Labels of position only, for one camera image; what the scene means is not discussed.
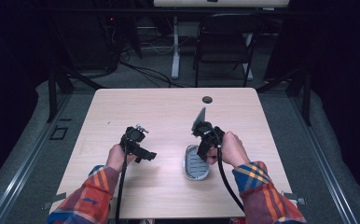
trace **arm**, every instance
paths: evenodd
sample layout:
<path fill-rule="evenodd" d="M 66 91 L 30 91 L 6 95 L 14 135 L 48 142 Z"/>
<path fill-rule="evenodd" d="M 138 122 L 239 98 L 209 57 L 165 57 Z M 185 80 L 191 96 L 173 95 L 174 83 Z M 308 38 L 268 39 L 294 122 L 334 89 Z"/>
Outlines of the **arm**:
<path fill-rule="evenodd" d="M 211 148 L 207 162 L 216 163 L 216 155 L 216 149 Z M 265 163 L 250 162 L 236 134 L 224 135 L 222 158 L 234 167 L 232 173 L 243 201 L 246 223 L 306 223 L 298 209 L 276 190 Z"/>
<path fill-rule="evenodd" d="M 276 190 L 264 162 L 248 162 L 232 173 L 243 200 L 246 223 L 306 223 L 299 210 Z"/>
<path fill-rule="evenodd" d="M 134 159 L 135 156 L 129 155 L 127 163 Z M 95 166 L 81 188 L 49 215 L 47 223 L 105 223 L 123 162 L 121 146 L 114 145 L 110 149 L 106 165 Z"/>

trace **black curtain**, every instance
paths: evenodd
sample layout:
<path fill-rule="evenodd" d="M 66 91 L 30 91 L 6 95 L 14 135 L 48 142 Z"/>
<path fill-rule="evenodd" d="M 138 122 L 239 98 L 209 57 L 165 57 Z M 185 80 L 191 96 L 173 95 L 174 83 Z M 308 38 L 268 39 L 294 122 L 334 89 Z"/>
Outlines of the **black curtain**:
<path fill-rule="evenodd" d="M 360 1 L 337 25 L 313 73 L 312 88 L 322 98 L 342 158 L 360 185 Z"/>
<path fill-rule="evenodd" d="M 48 79 L 53 60 L 69 64 L 44 21 L 22 9 L 0 0 L 0 168 L 33 115 L 35 87 Z"/>

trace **person's hand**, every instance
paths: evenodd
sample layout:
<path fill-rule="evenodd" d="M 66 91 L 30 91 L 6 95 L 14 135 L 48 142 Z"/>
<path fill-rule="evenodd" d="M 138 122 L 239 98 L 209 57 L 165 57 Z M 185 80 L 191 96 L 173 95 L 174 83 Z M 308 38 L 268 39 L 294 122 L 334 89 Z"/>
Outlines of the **person's hand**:
<path fill-rule="evenodd" d="M 246 150 L 239 139 L 238 135 L 227 132 L 224 134 L 223 142 L 221 143 L 221 152 L 223 162 L 237 167 L 247 162 L 250 162 L 247 157 Z M 213 165 L 217 162 L 217 148 L 211 147 L 207 153 L 207 160 L 209 164 Z"/>
<path fill-rule="evenodd" d="M 119 144 L 113 145 L 108 153 L 106 166 L 110 166 L 115 169 L 119 173 L 122 172 L 122 164 L 124 163 L 125 153 L 122 150 L 122 147 Z M 136 159 L 135 155 L 127 156 L 127 163 L 129 164 L 131 161 Z"/>

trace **desk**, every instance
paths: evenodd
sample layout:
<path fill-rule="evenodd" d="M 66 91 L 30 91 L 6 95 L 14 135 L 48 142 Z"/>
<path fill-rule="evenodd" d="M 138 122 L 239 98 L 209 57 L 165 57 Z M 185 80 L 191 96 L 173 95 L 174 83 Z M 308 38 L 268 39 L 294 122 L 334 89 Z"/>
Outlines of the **desk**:
<path fill-rule="evenodd" d="M 208 2 L 207 0 L 154 0 L 155 7 L 287 7 L 289 0 L 218 0 L 217 2 Z M 173 65 L 172 78 L 179 78 L 180 52 L 178 42 L 178 21 L 173 18 Z M 247 70 L 247 63 L 244 63 L 243 70 Z M 253 79 L 250 70 L 248 79 Z"/>
<path fill-rule="evenodd" d="M 213 98 L 205 104 L 202 97 Z M 141 147 L 157 153 L 153 161 L 132 163 L 127 170 L 120 218 L 243 217 L 221 179 L 217 165 L 203 181 L 188 180 L 183 159 L 200 138 L 192 123 L 203 107 L 206 121 L 242 139 L 252 161 L 264 161 L 277 190 L 291 192 L 270 128 L 254 89 L 116 89 L 98 90 L 90 105 L 73 154 L 58 189 L 67 195 L 79 188 L 94 165 L 104 164 L 108 151 L 129 126 L 149 133 Z M 224 170 L 234 192 L 231 172 Z M 117 189 L 113 203 L 117 201 Z M 51 212 L 59 205 L 56 202 Z M 115 206 L 109 217 L 114 218 Z"/>

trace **shirt cuff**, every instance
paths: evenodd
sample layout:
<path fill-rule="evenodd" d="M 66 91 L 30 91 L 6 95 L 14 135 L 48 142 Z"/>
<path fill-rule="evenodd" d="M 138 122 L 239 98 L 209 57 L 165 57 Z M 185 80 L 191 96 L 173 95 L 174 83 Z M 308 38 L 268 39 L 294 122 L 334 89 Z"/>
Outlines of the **shirt cuff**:
<path fill-rule="evenodd" d="M 272 183 L 263 161 L 252 161 L 232 170 L 239 192 Z"/>

